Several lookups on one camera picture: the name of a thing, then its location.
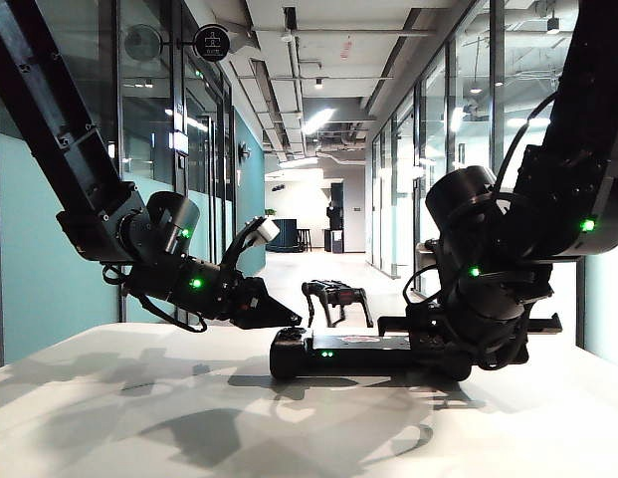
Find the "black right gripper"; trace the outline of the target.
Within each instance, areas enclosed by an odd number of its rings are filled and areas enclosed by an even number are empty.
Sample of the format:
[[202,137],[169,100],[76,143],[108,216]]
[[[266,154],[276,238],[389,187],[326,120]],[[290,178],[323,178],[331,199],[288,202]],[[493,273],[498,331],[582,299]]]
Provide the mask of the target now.
[[[408,332],[411,350],[439,350],[441,338],[435,335],[483,335],[489,326],[507,326],[532,304],[506,304],[494,300],[471,304],[467,299],[451,298],[445,305],[423,302],[406,307],[406,316],[384,316],[377,321],[380,335]],[[527,362],[527,334],[517,333],[501,348],[488,355],[488,362]]]

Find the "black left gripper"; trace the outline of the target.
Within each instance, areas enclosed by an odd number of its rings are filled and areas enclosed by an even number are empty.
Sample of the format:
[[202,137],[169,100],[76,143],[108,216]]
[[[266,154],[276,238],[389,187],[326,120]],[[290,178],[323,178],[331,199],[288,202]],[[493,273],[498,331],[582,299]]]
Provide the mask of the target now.
[[265,296],[265,282],[259,277],[240,281],[219,303],[213,319],[229,321],[242,330],[298,327],[302,318],[280,302]]

